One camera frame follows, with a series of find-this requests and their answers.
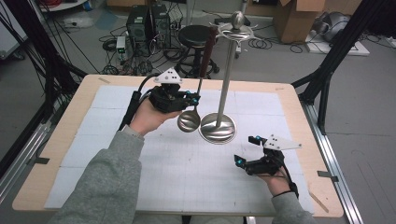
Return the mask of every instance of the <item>concrete floor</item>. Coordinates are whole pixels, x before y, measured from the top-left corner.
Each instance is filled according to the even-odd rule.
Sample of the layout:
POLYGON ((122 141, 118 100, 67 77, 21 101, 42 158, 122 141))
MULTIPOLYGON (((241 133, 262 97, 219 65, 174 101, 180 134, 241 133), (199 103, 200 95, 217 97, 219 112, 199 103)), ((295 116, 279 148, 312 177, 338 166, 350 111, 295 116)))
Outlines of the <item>concrete floor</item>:
MULTIPOLYGON (((106 53, 98 38, 125 24, 103 8, 89 12, 95 25, 71 33, 71 37, 100 71, 106 65, 106 53)), ((192 23, 208 24, 216 16, 194 13, 192 23)), ((252 24, 271 24, 265 18, 250 18, 252 24)), ((275 36, 273 28, 257 31, 265 37, 275 36)), ((75 66, 96 74, 66 36, 62 35, 75 66)), ((394 151, 396 131, 396 51, 363 40, 370 56, 347 56, 336 70, 330 89, 326 130, 346 182, 365 223, 394 223, 396 220, 396 163, 394 151)), ((228 44, 220 40, 212 59, 220 66, 214 79, 224 77, 228 44)), ((232 80, 291 83, 314 72, 325 58, 323 54, 293 53, 290 46, 274 44, 270 49, 253 49, 243 44, 243 53, 233 65, 232 80)), ((159 60, 154 66, 164 62, 159 60)), ((164 70, 174 63, 165 63, 164 70)), ((43 91, 29 60, 0 61, 0 158, 20 134, 43 102, 43 91)), ((12 191, 0 204, 1 223, 45 223, 48 213, 22 213, 11 207, 29 166, 12 191)), ((258 223, 270 223, 258 218, 258 223)), ((319 218, 318 223, 347 223, 345 217, 319 218)))

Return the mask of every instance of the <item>black stool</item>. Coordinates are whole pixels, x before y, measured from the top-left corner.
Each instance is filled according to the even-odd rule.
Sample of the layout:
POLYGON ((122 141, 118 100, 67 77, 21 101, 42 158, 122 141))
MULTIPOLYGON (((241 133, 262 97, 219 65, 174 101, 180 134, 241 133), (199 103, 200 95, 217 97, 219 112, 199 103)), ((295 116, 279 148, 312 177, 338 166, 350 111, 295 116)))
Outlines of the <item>black stool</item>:
MULTIPOLYGON (((178 41, 188 49, 178 61, 175 66, 175 70, 177 72, 182 72, 185 74, 185 77, 199 77, 199 70, 201 67, 201 58, 202 52, 205 49, 206 40, 209 38, 209 27, 203 25, 190 25, 186 26, 178 32, 178 41), (195 52, 193 54, 189 54, 190 49, 194 49, 195 52), (186 63, 186 59, 189 57, 194 57, 192 63, 186 63), (181 65, 191 67, 190 71, 186 71, 182 68, 181 65)), ((218 73, 218 66, 210 60, 209 62, 210 69, 206 72, 206 77, 210 77, 210 73, 218 73)))

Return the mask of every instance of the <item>round stool seat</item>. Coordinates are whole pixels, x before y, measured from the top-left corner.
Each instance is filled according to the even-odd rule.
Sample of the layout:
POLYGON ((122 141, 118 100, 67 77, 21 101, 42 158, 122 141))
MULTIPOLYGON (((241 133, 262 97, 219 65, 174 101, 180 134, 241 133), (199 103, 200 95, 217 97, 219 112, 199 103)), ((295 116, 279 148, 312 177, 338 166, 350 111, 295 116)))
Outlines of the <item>round stool seat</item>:
POLYGON ((203 25, 189 25, 178 32, 178 41, 192 49, 203 48, 208 38, 209 27, 203 25))

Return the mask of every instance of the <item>gray sweater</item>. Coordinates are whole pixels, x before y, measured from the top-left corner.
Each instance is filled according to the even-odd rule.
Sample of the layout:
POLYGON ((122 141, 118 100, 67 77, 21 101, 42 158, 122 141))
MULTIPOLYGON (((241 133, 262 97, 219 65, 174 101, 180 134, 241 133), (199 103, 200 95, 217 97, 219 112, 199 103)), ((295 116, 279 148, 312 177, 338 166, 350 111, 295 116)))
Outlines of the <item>gray sweater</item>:
MULTIPOLYGON (((125 127, 117 132, 108 149, 90 161, 75 190, 49 224, 127 223, 134 220, 139 191, 139 161, 144 138, 125 127)), ((277 215, 273 223, 315 223, 294 193, 272 200, 277 215)))

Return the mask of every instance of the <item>hand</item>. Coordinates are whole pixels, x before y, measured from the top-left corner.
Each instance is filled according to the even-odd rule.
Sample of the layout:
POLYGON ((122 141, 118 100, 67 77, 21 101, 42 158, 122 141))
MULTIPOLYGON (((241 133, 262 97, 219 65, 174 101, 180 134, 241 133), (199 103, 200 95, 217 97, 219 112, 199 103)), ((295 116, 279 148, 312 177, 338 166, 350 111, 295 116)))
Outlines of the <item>hand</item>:
POLYGON ((181 111, 164 114, 154 108, 149 99, 146 99, 137 109, 134 119, 129 126, 144 136, 146 133, 156 130, 167 119, 175 118, 180 113, 181 111))
POLYGON ((273 196, 290 190, 288 179, 284 176, 286 172, 283 166, 280 167, 280 170, 282 172, 278 171, 274 176, 259 175, 259 177, 267 183, 268 189, 273 196))

